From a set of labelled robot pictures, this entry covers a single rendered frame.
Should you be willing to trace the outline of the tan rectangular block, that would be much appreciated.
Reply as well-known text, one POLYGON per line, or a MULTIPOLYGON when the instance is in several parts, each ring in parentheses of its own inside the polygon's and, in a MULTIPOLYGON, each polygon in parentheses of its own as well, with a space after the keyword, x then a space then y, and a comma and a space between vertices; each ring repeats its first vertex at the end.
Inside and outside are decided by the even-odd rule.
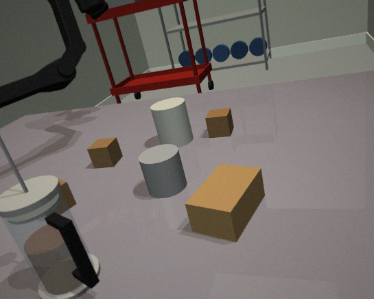
POLYGON ((237 242, 264 196, 261 168, 219 164, 185 203, 192 232, 237 242))

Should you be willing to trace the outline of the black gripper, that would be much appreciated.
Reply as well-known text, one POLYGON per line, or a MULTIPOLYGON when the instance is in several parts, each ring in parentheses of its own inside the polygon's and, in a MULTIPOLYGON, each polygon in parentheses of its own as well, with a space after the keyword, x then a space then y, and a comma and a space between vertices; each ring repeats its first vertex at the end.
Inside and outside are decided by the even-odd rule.
POLYGON ((89 16, 92 18, 92 19, 97 19, 99 16, 103 15, 103 13, 105 13, 105 11, 108 10, 109 6, 108 4, 105 2, 105 0, 102 0, 104 2, 104 6, 98 10, 97 12, 93 13, 93 14, 89 14, 89 16))

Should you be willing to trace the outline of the glass french press with plunger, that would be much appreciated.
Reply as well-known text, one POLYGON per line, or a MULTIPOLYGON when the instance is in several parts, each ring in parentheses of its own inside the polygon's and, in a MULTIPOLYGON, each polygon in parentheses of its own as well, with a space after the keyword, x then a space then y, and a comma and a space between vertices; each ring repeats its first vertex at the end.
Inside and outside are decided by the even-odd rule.
POLYGON ((39 282, 42 299, 76 299, 100 282, 55 176, 23 181, 1 136, 0 145, 20 183, 0 195, 0 217, 39 282))

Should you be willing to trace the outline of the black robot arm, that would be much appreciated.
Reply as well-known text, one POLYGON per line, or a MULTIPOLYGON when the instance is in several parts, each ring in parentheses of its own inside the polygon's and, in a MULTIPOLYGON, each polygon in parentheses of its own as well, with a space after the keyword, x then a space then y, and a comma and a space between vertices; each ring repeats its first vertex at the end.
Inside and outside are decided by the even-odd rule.
MULTIPOLYGON (((93 14, 104 6, 102 0, 74 0, 81 13, 93 14)), ((35 95, 62 90, 75 79, 76 67, 86 51, 69 0, 48 0, 66 50, 34 75, 0 86, 0 108, 35 95)))

